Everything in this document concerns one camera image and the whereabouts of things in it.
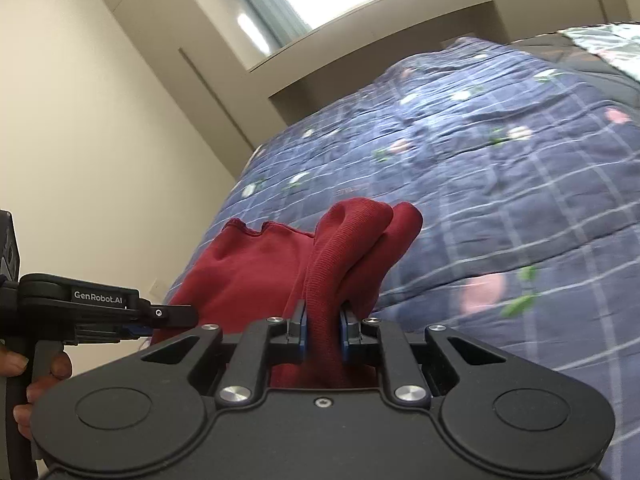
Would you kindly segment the person's left hand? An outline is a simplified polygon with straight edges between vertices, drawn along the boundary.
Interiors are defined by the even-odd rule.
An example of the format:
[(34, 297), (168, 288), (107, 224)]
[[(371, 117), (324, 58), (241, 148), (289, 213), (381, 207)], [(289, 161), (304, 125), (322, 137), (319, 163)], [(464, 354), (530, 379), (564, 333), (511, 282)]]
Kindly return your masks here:
[[(17, 377), (24, 373), (28, 359), (20, 354), (1, 347), (1, 376)], [(51, 388), (73, 375), (72, 361), (65, 352), (57, 354), (51, 362), (50, 372), (32, 382), (26, 388), (26, 402), (17, 404), (13, 409), (14, 426), (20, 434), (32, 440), (32, 410), (36, 402)]]

